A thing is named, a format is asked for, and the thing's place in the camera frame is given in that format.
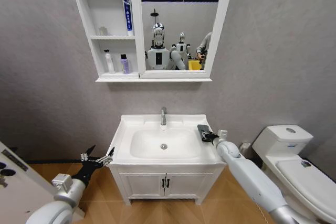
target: mirror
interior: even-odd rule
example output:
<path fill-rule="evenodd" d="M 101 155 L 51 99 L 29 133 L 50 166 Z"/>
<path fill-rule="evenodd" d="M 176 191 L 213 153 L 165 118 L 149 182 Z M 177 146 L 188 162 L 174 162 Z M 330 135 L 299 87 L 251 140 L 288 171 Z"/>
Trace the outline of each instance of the mirror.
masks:
<path fill-rule="evenodd" d="M 141 0 L 146 70 L 203 70 L 218 0 Z"/>

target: vanity cabinet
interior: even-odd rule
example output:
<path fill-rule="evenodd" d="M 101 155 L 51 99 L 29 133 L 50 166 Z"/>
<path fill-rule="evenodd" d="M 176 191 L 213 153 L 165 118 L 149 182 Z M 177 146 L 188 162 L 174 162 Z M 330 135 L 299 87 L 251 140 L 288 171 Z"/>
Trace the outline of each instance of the vanity cabinet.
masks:
<path fill-rule="evenodd" d="M 164 196 L 168 198 L 197 198 L 213 174 L 167 173 Z"/>
<path fill-rule="evenodd" d="M 129 198 L 164 196 L 166 173 L 121 173 L 120 178 Z"/>
<path fill-rule="evenodd" d="M 132 199 L 195 199 L 199 205 L 223 167 L 222 164 L 109 165 L 126 205 Z"/>

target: yellow object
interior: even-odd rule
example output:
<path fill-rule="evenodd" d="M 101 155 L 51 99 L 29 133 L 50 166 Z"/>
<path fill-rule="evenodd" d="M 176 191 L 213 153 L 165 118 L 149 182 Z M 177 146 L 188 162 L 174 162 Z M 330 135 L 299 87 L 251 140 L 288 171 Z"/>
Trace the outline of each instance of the yellow object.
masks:
<path fill-rule="evenodd" d="M 188 61 L 189 70 L 200 70 L 202 66 L 199 62 L 199 60 Z"/>

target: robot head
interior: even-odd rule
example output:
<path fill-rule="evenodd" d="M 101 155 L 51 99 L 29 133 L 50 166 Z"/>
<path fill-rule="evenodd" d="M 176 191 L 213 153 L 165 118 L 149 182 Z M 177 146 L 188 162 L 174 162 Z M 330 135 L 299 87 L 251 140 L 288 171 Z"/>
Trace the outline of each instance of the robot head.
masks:
<path fill-rule="evenodd" d="M 161 23 L 156 23 L 153 26 L 153 40 L 156 47 L 161 47 L 164 40 L 164 26 Z"/>
<path fill-rule="evenodd" d="M 180 33 L 180 43 L 184 43 L 184 32 Z"/>

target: electrical outlet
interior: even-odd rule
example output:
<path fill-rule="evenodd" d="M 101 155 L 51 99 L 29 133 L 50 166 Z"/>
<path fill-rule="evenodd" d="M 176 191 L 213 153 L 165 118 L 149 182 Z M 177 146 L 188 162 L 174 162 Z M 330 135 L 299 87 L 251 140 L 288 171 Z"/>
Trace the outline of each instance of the electrical outlet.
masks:
<path fill-rule="evenodd" d="M 242 143 L 239 147 L 239 152 L 242 153 L 244 155 L 244 153 L 246 152 L 246 150 L 251 146 L 250 143 Z"/>
<path fill-rule="evenodd" d="M 219 136 L 219 138 L 226 140 L 227 131 L 226 130 L 219 130 L 217 135 Z"/>

